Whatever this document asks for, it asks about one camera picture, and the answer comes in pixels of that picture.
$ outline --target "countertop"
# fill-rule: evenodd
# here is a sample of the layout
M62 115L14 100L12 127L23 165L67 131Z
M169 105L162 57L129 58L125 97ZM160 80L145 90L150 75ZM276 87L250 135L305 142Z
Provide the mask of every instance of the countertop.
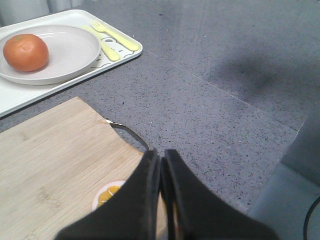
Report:
M0 132L79 96L160 154L177 149L247 213L320 99L320 3L98 0L76 9L141 42L141 56L3 117Z

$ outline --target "white tray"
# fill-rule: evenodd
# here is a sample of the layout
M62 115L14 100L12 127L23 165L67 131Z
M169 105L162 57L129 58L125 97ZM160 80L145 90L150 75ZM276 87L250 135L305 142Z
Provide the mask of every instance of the white tray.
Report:
M75 27L81 27L83 25L90 26L92 20L99 20L100 22L103 22L101 19L88 13L87 11L77 9L63 11L52 15L43 16L32 20L16 23L13 25L1 27L0 39L4 38L10 33L22 30L24 28L43 25L67 25ZM95 65L92 66L89 70L87 70L84 74L63 83L51 85L19 84L0 77L0 118L33 102L36 102L44 97L56 93L62 89L70 87L101 72L105 72L106 70L113 68L117 65L125 63L133 58L136 58L141 54L143 50L141 43L124 34L123 32L119 31L118 29L110 26L106 22L103 23L109 26L109 28L111 28L118 34L121 34L123 37L139 44L139 50L135 52L130 51L121 44L117 43L114 38L102 33L105 37L103 39L107 42L107 44L114 50L118 51L119 55L121 56L120 60L112 62L101 51L100 56Z

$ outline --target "tomato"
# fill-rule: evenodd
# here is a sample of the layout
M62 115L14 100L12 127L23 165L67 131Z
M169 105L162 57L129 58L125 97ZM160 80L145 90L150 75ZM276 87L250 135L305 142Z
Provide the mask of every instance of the tomato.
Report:
M4 44L3 55L12 68L21 72L38 70L49 61L46 43L33 34L20 34L10 38Z

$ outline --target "yellow fork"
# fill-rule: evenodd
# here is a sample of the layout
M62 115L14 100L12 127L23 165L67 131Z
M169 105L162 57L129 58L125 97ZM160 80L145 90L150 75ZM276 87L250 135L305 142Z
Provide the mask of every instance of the yellow fork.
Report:
M111 29L105 27L97 20L94 20L92 23L92 27L100 33L107 33L114 39L116 39L119 43L121 43L123 46L125 46L127 49L135 52L139 50L139 45L135 42L129 41L128 39L124 38L123 36L119 35L118 33L112 31Z

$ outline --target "bamboo cutting board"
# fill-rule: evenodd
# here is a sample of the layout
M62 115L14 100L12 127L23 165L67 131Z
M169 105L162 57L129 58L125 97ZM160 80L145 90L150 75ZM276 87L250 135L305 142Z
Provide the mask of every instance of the bamboo cutting board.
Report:
M142 155L79 97L0 133L0 239L53 239ZM160 205L158 236L166 225Z

